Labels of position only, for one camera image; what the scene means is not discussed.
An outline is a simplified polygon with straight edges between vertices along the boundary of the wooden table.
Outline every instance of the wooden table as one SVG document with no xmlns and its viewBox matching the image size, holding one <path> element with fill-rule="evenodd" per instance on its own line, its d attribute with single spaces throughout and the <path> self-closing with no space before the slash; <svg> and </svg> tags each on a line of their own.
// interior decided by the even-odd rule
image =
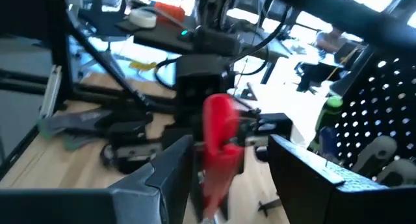
<svg viewBox="0 0 416 224">
<path fill-rule="evenodd" d="M 85 83 L 120 88 L 108 76 L 93 73 Z M 165 97 L 173 97 L 168 91 L 153 82 L 129 81 L 141 91 Z M 78 112 L 97 107 L 95 104 L 68 101 L 65 112 Z M 147 128 L 149 138 L 158 138 L 166 124 L 172 123 L 172 116 L 155 114 Z M 90 143 L 74 152 L 64 149 L 62 139 L 46 140 L 37 136 L 10 171 L 0 181 L 0 188 L 105 188 L 125 175 L 105 169 L 99 161 L 99 152 L 105 140 Z M 230 218 L 228 223 L 288 223 L 283 207 L 270 210 L 269 217 L 258 212 L 258 203 L 276 198 L 267 164 L 255 160 L 253 150 L 246 151 L 246 167 L 237 176 L 230 189 Z M 192 206 L 188 203 L 184 223 L 196 223 Z"/>
</svg>

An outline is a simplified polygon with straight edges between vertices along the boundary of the desk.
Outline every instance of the desk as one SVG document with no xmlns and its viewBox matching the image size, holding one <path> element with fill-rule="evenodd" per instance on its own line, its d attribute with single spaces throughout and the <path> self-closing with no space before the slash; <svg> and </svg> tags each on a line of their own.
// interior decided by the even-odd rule
<svg viewBox="0 0 416 224">
<path fill-rule="evenodd" d="M 93 73 L 84 83 L 108 88 L 120 88 L 107 75 Z M 129 81 L 135 88 L 152 95 L 171 97 L 174 92 L 153 82 Z M 91 103 L 68 101 L 67 112 L 95 108 Z M 173 122 L 169 115 L 155 114 L 153 123 L 146 127 L 149 138 L 158 138 L 165 124 Z M 46 140 L 37 136 L 14 166 L 0 181 L 0 188 L 104 188 L 124 175 L 105 169 L 99 161 L 104 140 L 86 145 L 74 152 L 64 150 L 59 137 Z M 237 176 L 230 189 L 230 218 L 228 223 L 289 223 L 282 207 L 269 211 L 269 217 L 258 212 L 258 202 L 276 198 L 276 189 L 267 164 L 255 160 L 253 150 L 247 150 L 246 169 Z M 187 206 L 184 223 L 195 224 L 192 206 Z"/>
<path fill-rule="evenodd" d="M 118 24 L 119 27 L 131 31 L 131 26 L 129 25 L 130 22 L 124 21 Z M 196 28 L 195 19 L 189 16 L 185 16 L 184 24 L 190 28 Z M 193 53 L 192 50 L 192 43 L 184 42 L 178 40 L 178 36 L 181 34 L 182 29 L 175 25 L 171 25 L 169 23 L 158 23 L 154 29 L 146 29 L 146 30 L 138 30 L 133 32 L 134 36 L 134 43 L 140 45 L 146 45 L 150 47 L 154 47 L 157 49 L 162 49 L 165 51 L 178 53 L 181 55 L 186 55 L 189 53 Z M 264 37 L 267 37 L 268 34 L 265 32 L 261 32 Z M 251 47 L 251 43 L 253 41 L 253 37 L 255 36 L 252 32 L 242 32 L 239 34 L 240 39 L 244 41 L 243 48 Z M 254 45 L 260 43 L 262 41 L 261 38 L 255 36 Z M 276 62 L 279 57 L 288 58 L 290 53 L 284 48 L 279 40 L 272 40 L 269 45 L 269 57 L 268 60 L 270 62 Z M 266 58 L 266 49 L 262 48 L 255 52 L 253 56 L 261 58 L 263 60 Z"/>
</svg>

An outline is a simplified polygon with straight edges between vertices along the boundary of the perforated black panel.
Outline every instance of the perforated black panel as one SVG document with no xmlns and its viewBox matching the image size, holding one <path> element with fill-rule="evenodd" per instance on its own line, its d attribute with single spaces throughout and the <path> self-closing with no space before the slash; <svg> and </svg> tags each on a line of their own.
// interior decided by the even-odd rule
<svg viewBox="0 0 416 224">
<path fill-rule="evenodd" d="M 370 67 L 344 96 L 335 126 L 338 157 L 346 168 L 382 134 L 397 141 L 395 160 L 416 156 L 416 66 L 380 55 L 373 55 L 366 66 Z"/>
</svg>

